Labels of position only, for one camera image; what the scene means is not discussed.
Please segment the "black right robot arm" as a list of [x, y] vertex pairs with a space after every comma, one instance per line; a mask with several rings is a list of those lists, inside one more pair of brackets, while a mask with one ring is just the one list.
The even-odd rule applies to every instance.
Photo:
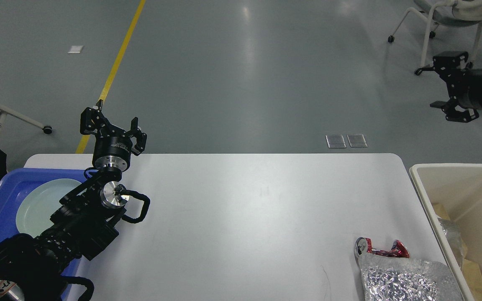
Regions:
[[432, 65], [419, 67], [414, 74], [434, 71], [446, 83], [447, 101], [430, 104], [445, 114], [450, 122], [471, 122], [482, 110], [482, 69], [473, 69], [466, 51], [444, 51], [435, 55]]

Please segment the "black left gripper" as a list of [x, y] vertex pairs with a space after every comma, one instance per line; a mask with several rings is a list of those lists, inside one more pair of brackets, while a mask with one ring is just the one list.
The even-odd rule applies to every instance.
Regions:
[[147, 134], [139, 127], [139, 118], [134, 117], [125, 134], [112, 135], [114, 127], [102, 114], [103, 103], [104, 100], [100, 99], [92, 108], [84, 109], [80, 115], [79, 132], [82, 135], [96, 135], [92, 155], [95, 169], [114, 167], [125, 172], [131, 165], [131, 156], [139, 156], [145, 150]]

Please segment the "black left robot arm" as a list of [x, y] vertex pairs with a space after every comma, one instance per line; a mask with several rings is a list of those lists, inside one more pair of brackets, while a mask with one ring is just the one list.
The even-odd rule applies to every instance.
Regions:
[[94, 173], [60, 199], [50, 217], [52, 226], [40, 235], [16, 234], [0, 242], [0, 301], [59, 301], [69, 285], [85, 291], [89, 301], [94, 283], [63, 271], [74, 259], [94, 259], [119, 235], [121, 220], [142, 222], [151, 201], [145, 194], [121, 184], [132, 155], [146, 147], [147, 135], [134, 117], [128, 131], [109, 122], [100, 99], [80, 115], [80, 133], [96, 138], [92, 155]]

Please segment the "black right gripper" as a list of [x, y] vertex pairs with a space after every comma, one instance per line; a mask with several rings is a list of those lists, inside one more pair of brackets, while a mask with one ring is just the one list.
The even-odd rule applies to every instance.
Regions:
[[442, 110], [450, 122], [471, 122], [479, 118], [482, 110], [482, 69], [468, 68], [467, 51], [443, 51], [432, 58], [432, 63], [418, 68], [420, 76], [424, 71], [434, 71], [442, 78], [449, 78], [448, 93], [452, 99], [434, 101], [431, 108]]

